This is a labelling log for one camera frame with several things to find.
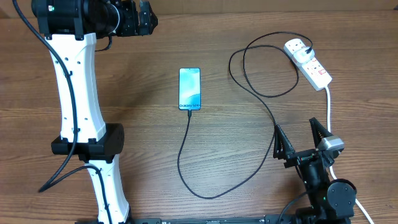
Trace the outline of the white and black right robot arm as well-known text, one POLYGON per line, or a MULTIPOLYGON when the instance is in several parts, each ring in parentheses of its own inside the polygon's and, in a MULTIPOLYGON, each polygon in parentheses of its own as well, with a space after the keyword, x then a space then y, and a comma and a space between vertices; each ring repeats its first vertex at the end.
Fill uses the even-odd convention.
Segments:
POLYGON ((316 118, 309 119, 315 147, 295 151, 281 126, 275 125, 273 157, 284 167, 296 168, 305 192, 289 202, 276 223, 350 223, 357 189, 346 179, 329 178, 327 168, 335 163, 345 144, 316 118))

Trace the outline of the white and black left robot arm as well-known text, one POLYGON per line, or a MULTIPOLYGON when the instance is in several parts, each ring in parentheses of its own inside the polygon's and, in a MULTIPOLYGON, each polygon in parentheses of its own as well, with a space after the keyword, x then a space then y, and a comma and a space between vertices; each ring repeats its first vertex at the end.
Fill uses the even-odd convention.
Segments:
POLYGON ((148 1, 33 1, 39 37, 48 47, 57 78, 62 126, 54 154, 78 156, 91 177, 97 223, 132 223, 119 155, 124 128, 102 117, 95 75, 98 39, 150 35, 158 24, 148 1))

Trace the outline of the Galaxy S24 smartphone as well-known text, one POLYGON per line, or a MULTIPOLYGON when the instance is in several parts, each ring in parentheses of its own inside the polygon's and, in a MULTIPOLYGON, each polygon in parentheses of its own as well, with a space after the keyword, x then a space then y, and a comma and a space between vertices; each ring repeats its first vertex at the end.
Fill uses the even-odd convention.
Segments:
POLYGON ((200 68, 181 68, 179 70, 178 108, 180 110, 201 109, 200 68))

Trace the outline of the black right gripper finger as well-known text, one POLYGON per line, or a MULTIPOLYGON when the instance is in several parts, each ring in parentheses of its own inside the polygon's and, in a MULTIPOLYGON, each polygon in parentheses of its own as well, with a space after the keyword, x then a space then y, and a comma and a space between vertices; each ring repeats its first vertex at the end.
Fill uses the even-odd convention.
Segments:
POLYGON ((332 133, 327 130, 315 117, 309 119, 313 141, 315 147, 318 147, 323 138, 332 136, 332 133))
POLYGON ((283 132, 282 128, 277 124, 275 126, 275 143, 273 158, 290 159, 295 150, 283 132))

